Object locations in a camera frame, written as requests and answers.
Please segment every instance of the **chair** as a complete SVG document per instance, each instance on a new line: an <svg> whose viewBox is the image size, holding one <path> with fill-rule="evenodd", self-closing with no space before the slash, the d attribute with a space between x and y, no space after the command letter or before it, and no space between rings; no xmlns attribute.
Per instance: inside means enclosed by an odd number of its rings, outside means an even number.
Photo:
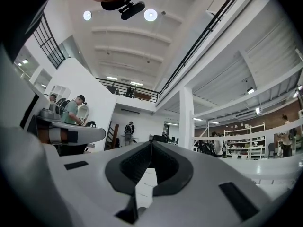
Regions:
<svg viewBox="0 0 303 227"><path fill-rule="evenodd" d="M270 158L270 153L273 152L273 158L275 158L275 144L270 143L268 145L268 158Z"/></svg>

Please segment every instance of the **baseball cap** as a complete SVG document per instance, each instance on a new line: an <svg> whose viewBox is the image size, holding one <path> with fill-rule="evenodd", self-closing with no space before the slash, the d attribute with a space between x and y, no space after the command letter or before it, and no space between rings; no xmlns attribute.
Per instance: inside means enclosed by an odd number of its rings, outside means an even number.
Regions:
<svg viewBox="0 0 303 227"><path fill-rule="evenodd" d="M128 4L131 0L117 0L113 2L101 2L102 8L108 11L119 9L126 4Z"/></svg>
<svg viewBox="0 0 303 227"><path fill-rule="evenodd" d="M82 99L83 102L85 103L85 97L83 95L79 95L78 98Z"/></svg>

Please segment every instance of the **cap brim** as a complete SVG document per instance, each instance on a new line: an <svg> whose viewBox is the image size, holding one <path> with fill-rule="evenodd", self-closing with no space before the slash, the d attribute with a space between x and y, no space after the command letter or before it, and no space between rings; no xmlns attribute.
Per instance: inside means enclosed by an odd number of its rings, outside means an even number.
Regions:
<svg viewBox="0 0 303 227"><path fill-rule="evenodd" d="M119 9L126 4L128 4L131 0L118 0L118 1L113 1L113 2L101 2L101 6L103 9L108 10L108 11L113 11L116 9Z"/></svg>

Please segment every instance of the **man in green shirt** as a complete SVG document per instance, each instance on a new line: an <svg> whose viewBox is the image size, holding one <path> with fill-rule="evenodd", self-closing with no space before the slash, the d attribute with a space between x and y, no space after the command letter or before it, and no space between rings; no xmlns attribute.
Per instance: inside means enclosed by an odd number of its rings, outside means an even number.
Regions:
<svg viewBox="0 0 303 227"><path fill-rule="evenodd" d="M70 124L83 124L82 120L77 117L78 106L85 102L83 95L77 96L76 99L71 100L64 108L61 114L61 121Z"/></svg>

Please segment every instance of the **round ceiling light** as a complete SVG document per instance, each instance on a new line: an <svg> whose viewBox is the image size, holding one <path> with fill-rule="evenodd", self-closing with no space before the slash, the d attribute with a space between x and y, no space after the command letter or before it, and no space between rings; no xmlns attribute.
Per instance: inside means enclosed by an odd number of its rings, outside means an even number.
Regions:
<svg viewBox="0 0 303 227"><path fill-rule="evenodd" d="M91 12L90 11L85 11L83 13L83 18L86 20L86 21L89 21L91 19Z"/></svg>
<svg viewBox="0 0 303 227"><path fill-rule="evenodd" d="M155 21L158 17L158 13L153 10L153 9L148 9L144 12L144 18L147 20L147 21Z"/></svg>

